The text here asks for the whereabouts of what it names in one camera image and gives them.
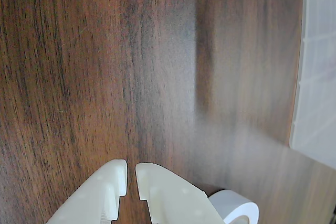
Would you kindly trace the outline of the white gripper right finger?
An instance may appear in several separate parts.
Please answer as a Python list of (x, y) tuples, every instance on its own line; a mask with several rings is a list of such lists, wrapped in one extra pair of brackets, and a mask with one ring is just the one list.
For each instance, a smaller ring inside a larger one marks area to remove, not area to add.
[(152, 223), (224, 223), (205, 192), (179, 175), (153, 163), (138, 163), (135, 172)]

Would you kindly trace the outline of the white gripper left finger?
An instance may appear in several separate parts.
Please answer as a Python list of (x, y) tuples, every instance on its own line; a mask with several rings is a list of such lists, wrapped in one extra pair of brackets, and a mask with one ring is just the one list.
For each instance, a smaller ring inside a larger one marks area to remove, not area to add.
[(53, 214), (48, 223), (112, 223), (127, 194), (127, 162), (113, 159), (95, 171)]

